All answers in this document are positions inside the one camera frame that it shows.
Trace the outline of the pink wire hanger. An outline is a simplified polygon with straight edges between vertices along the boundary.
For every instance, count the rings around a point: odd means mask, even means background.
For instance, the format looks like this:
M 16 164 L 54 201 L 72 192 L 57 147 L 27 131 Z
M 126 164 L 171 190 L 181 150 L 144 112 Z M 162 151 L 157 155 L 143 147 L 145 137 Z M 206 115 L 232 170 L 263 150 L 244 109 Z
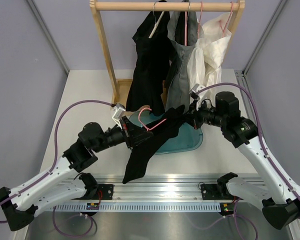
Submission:
M 141 126 L 148 132 L 154 130 L 167 120 L 166 118 L 155 116 L 149 107 L 142 108 L 138 113 L 137 119 Z

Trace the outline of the black skirt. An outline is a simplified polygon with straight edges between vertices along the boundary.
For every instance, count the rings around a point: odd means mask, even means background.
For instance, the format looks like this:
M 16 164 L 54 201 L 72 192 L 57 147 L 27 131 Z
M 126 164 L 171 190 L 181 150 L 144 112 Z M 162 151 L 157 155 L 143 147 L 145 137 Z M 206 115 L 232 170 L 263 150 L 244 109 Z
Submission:
M 131 151 L 122 180 L 123 184 L 145 176 L 147 165 L 151 157 L 169 139 L 178 136 L 179 129 L 185 122 L 184 111 L 184 105 L 180 105 L 177 108 L 172 107 L 168 109 L 159 120 L 147 125 L 148 128 L 152 128 L 160 121 L 164 120 L 163 123 L 152 130 L 152 137 L 145 140 Z

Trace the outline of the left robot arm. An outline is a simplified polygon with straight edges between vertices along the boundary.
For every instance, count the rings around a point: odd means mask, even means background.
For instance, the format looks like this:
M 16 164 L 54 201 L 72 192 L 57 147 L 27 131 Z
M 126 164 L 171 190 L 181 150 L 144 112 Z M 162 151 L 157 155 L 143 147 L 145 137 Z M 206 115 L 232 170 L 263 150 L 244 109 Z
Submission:
M 153 136 L 153 132 L 133 124 L 126 116 L 106 131 L 97 122 L 87 123 L 76 142 L 57 156 L 51 167 L 17 187 L 0 188 L 4 222 L 15 232 L 64 201 L 93 199 L 98 194 L 98 183 L 84 170 L 98 160 L 96 153 L 122 143 L 133 150 Z

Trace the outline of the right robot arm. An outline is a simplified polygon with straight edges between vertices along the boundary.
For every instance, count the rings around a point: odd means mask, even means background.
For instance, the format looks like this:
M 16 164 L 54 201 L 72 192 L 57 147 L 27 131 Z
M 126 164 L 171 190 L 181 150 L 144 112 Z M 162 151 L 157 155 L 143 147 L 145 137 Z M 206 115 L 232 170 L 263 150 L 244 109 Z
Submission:
M 300 186 L 283 169 L 268 148 L 256 124 L 241 115 L 239 100 L 230 91 L 215 96 L 215 106 L 208 107 L 203 93 L 190 92 L 193 102 L 186 113 L 194 128 L 203 124 L 219 127 L 222 135 L 252 164 L 266 189 L 230 172 L 217 179 L 217 193 L 222 198 L 241 198 L 262 211 L 267 222 L 277 230 L 300 217 Z

